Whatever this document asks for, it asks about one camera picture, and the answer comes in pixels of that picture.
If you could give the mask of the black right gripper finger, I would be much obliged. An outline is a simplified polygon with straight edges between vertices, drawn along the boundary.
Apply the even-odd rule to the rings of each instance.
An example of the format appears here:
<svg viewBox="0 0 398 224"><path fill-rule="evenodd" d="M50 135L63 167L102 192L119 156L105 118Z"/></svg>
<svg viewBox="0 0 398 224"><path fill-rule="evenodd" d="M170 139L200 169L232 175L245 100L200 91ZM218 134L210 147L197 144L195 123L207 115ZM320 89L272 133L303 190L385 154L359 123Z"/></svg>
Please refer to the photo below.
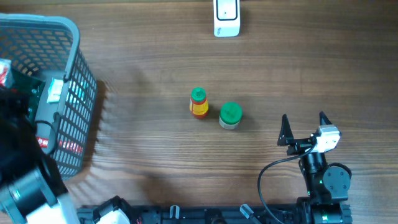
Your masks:
<svg viewBox="0 0 398 224"><path fill-rule="evenodd" d="M286 114L282 116L280 134L277 140L278 146L288 146L294 143L294 135Z"/></svg>
<svg viewBox="0 0 398 224"><path fill-rule="evenodd" d="M319 113L319 118L320 118L320 125L332 125L332 122L327 118L326 114L321 111Z"/></svg>

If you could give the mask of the clear jar green lid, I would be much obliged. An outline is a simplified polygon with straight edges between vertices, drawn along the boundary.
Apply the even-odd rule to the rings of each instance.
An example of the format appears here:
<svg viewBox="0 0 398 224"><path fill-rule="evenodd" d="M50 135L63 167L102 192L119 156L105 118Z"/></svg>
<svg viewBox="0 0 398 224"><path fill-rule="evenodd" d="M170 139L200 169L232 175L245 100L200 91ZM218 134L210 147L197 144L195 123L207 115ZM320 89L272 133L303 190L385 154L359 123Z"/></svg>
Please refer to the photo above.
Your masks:
<svg viewBox="0 0 398 224"><path fill-rule="evenodd" d="M242 107L238 103L227 102L220 109L219 124L224 129L236 129L242 117Z"/></svg>

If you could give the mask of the yellow bottle green cap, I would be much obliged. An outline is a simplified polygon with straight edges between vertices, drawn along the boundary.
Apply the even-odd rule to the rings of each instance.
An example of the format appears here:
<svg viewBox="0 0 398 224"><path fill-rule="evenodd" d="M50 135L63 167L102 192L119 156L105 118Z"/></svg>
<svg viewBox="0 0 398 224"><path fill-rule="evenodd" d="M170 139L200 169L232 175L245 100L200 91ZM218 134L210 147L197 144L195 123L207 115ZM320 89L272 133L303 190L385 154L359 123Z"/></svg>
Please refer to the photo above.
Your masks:
<svg viewBox="0 0 398 224"><path fill-rule="evenodd" d="M190 95L190 112L196 119L203 119L209 111L206 91L202 87L195 87Z"/></svg>

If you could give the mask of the green glove package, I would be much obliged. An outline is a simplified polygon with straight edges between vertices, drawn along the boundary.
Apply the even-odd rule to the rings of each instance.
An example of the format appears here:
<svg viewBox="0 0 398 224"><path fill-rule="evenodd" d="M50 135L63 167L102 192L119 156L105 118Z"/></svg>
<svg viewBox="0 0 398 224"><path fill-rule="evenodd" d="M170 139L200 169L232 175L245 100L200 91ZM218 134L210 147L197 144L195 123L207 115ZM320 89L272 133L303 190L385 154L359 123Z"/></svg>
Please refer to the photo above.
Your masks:
<svg viewBox="0 0 398 224"><path fill-rule="evenodd" d="M45 82L36 77L24 75L17 70L12 69L13 84L12 90L27 95L29 98L28 119L32 125L35 123L37 109L39 107L40 97L45 87Z"/></svg>

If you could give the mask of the red small packet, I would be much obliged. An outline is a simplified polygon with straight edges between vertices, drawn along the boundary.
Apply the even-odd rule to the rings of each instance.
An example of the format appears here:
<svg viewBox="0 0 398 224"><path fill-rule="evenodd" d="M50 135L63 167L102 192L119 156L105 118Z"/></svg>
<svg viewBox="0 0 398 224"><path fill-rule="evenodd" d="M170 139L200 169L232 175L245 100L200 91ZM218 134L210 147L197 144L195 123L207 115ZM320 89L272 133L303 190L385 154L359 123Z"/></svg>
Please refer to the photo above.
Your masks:
<svg viewBox="0 0 398 224"><path fill-rule="evenodd" d="M14 82L12 77L12 63L8 59L1 59L1 86L11 88Z"/></svg>

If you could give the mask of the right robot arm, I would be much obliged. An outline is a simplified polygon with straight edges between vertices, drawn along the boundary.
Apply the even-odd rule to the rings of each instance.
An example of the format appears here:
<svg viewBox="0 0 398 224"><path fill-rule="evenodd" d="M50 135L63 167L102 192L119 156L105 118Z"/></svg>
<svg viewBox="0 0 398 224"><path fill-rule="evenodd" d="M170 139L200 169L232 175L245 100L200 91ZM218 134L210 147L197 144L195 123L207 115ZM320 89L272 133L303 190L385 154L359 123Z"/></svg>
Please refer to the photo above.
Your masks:
<svg viewBox="0 0 398 224"><path fill-rule="evenodd" d="M341 131L320 112L320 125L308 138L296 139L286 114L282 116L278 146L287 146L288 156L299 156L307 197L296 203L295 223L349 224L353 222L348 200L352 172L341 163L327 163L325 154L336 148Z"/></svg>

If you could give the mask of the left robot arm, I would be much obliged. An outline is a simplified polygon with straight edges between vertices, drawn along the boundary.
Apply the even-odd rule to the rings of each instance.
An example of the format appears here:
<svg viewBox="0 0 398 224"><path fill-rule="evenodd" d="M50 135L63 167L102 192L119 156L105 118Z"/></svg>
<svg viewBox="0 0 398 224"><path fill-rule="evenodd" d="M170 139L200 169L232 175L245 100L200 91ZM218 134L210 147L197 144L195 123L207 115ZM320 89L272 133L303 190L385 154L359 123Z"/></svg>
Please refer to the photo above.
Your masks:
<svg viewBox="0 0 398 224"><path fill-rule="evenodd" d="M79 223L56 162L28 120L29 97L1 89L1 211L13 223Z"/></svg>

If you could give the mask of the white barcode scanner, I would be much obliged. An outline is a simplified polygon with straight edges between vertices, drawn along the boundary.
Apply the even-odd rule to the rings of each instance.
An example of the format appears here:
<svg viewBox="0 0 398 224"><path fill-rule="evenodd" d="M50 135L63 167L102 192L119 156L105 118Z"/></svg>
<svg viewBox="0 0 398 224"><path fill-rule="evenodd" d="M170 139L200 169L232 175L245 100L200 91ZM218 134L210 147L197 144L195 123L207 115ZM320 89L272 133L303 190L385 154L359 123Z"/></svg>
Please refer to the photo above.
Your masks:
<svg viewBox="0 0 398 224"><path fill-rule="evenodd" d="M236 37L241 27L240 0L213 0L215 37Z"/></svg>

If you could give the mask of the grey plastic shopping basket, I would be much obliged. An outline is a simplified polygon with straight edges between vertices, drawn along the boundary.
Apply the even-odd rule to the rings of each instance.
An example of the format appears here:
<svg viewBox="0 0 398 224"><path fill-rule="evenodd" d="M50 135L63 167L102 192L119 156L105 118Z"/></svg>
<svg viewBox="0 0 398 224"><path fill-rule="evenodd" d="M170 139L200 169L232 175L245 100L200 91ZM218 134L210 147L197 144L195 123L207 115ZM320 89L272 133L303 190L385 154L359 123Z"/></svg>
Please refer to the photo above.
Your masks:
<svg viewBox="0 0 398 224"><path fill-rule="evenodd" d="M83 167L97 82L74 22L58 16L1 14L1 58L33 84L32 120L44 153L64 180Z"/></svg>

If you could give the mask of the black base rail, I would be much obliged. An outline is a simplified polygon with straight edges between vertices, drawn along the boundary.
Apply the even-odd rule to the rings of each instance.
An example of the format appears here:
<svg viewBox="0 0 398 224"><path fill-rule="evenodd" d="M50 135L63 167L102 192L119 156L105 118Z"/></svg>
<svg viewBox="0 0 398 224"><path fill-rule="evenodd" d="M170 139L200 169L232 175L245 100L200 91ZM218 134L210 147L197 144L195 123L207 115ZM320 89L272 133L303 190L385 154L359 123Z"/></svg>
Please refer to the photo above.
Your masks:
<svg viewBox="0 0 398 224"><path fill-rule="evenodd" d="M277 205L272 218L260 207L160 207L156 205L130 205L115 196L100 205L84 206L77 210L80 223L298 223L294 205Z"/></svg>

